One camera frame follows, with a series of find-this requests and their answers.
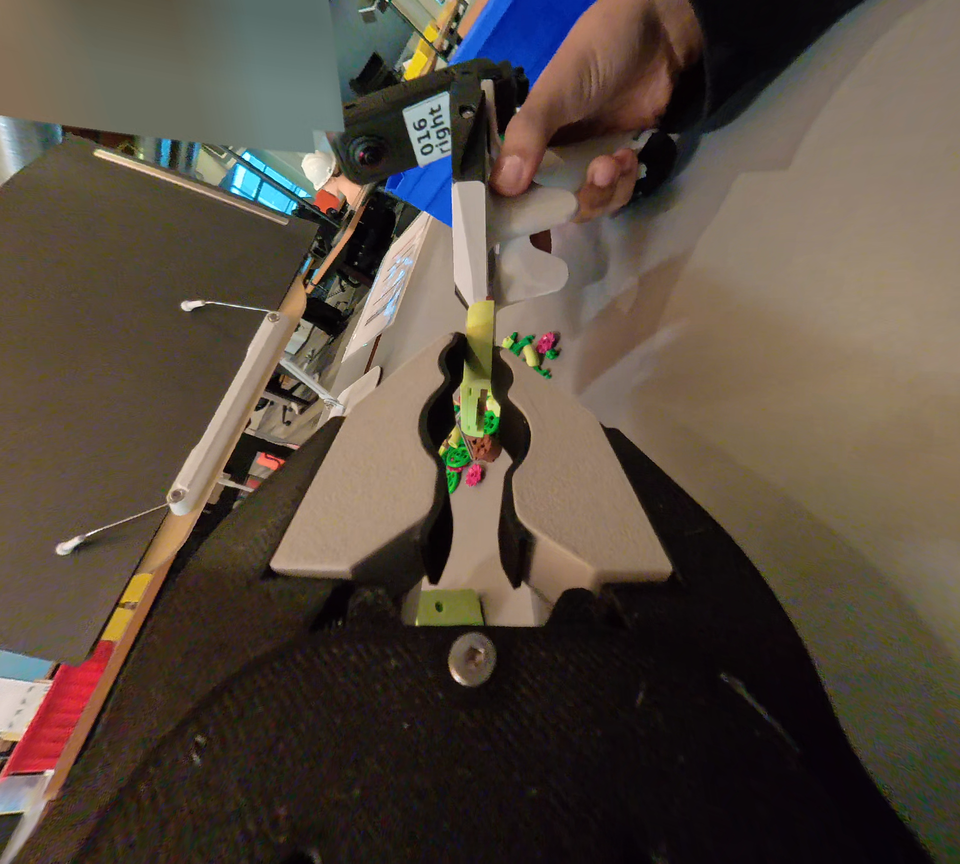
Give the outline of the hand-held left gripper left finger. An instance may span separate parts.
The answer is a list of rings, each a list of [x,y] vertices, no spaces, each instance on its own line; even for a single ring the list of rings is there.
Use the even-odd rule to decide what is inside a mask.
[[[328,421],[329,448],[270,560],[279,575],[381,587],[437,584],[453,541],[447,467],[466,337],[426,346]]]

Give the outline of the large black board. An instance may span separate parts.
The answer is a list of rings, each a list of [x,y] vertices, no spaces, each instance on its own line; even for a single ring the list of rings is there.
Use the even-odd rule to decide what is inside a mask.
[[[73,137],[1,199],[1,643],[76,664],[316,226]]]

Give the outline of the lime toy brick pot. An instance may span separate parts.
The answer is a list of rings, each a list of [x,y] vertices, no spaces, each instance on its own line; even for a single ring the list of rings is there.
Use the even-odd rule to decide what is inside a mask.
[[[480,595],[472,589],[421,591],[415,605],[417,627],[482,627],[485,616]]]

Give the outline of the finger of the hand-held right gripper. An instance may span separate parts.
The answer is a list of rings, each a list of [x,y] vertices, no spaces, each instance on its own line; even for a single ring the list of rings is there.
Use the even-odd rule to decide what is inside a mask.
[[[488,299],[494,287],[486,186],[479,181],[453,182],[451,209],[455,289],[464,304],[476,304]]]

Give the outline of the white stand with bar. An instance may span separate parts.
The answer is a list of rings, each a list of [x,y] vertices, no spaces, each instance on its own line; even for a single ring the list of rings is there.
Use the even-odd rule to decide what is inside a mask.
[[[229,453],[231,436],[235,431],[246,426],[246,421],[250,415],[250,406],[258,402],[266,388],[265,379],[269,377],[270,372],[277,365],[280,365],[287,374],[313,390],[319,400],[331,410],[334,417],[348,414],[356,404],[378,387],[381,370],[379,367],[374,367],[337,398],[324,389],[317,378],[312,378],[290,359],[282,357],[282,345],[292,334],[293,319],[278,310],[209,299],[183,300],[179,306],[185,312],[192,312],[207,306],[222,306],[263,313],[263,318],[247,347],[246,355],[239,370],[225,392],[210,423],[206,426],[202,437],[190,451],[185,463],[174,478],[164,502],[58,543],[54,549],[57,556],[66,557],[90,538],[157,511],[169,510],[177,517],[184,517],[195,507],[201,505],[206,498],[206,494],[210,491],[211,485],[219,479],[220,461],[222,457]]]

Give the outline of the white printed paper sheet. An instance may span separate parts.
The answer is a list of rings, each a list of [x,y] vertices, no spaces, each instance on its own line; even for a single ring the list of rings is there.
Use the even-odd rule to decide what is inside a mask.
[[[388,248],[366,295],[359,321],[342,357],[371,346],[398,316],[405,290],[413,276],[429,231],[431,216],[422,211]]]

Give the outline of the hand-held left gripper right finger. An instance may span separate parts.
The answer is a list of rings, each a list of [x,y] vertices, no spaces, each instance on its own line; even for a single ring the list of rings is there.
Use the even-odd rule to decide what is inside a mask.
[[[666,582],[665,547],[596,417],[503,348],[496,396],[510,460],[497,537],[510,584],[555,604],[571,590]]]

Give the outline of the person's right hand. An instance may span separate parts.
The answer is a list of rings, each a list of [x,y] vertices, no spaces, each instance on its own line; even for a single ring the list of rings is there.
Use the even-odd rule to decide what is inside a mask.
[[[703,51],[689,0],[597,0],[507,126],[491,187],[525,192],[551,146],[654,128]]]

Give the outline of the red object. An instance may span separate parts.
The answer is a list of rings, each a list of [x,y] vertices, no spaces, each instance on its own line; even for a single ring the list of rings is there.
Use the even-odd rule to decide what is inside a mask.
[[[114,648],[115,642],[100,641],[82,664],[58,668],[51,689],[6,761],[2,779],[56,769]]]

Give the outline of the yellow plastic bin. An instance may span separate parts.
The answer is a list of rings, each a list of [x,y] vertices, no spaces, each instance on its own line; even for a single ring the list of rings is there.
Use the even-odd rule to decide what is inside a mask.
[[[411,81],[431,73],[437,64],[439,50],[442,50],[441,31],[435,22],[431,22],[424,36],[416,42],[412,56],[402,66],[402,78]]]

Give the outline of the long lime toy plate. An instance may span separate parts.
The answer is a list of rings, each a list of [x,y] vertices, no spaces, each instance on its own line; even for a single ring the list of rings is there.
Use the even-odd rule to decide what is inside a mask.
[[[460,386],[462,435],[485,435],[487,402],[493,394],[491,377],[495,342],[496,305],[492,299],[471,304],[466,311],[465,352]]]

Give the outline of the pile of small toy pieces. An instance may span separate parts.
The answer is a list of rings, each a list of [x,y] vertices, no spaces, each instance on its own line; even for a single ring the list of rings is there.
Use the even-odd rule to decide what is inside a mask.
[[[561,353],[561,333],[557,330],[543,334],[520,336],[516,331],[505,336],[500,346],[519,356],[524,364],[544,378],[552,378],[549,361]],[[491,392],[484,392],[478,399],[475,424],[477,433],[464,430],[462,388],[451,399],[454,411],[454,426],[438,446],[438,457],[443,462],[448,493],[453,495],[460,486],[475,487],[486,475],[487,465],[496,462],[501,451],[499,439],[501,405]]]

